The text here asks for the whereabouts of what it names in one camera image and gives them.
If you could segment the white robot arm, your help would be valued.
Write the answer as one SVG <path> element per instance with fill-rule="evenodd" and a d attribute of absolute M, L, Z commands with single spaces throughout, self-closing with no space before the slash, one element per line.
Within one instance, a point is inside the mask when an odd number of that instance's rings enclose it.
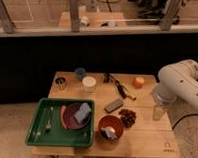
<path fill-rule="evenodd" d="M 168 64 L 159 70 L 158 78 L 152 91 L 155 102 L 153 120 L 159 121 L 167 106 L 177 98 L 184 99 L 198 111 L 198 63 L 195 60 Z"/>

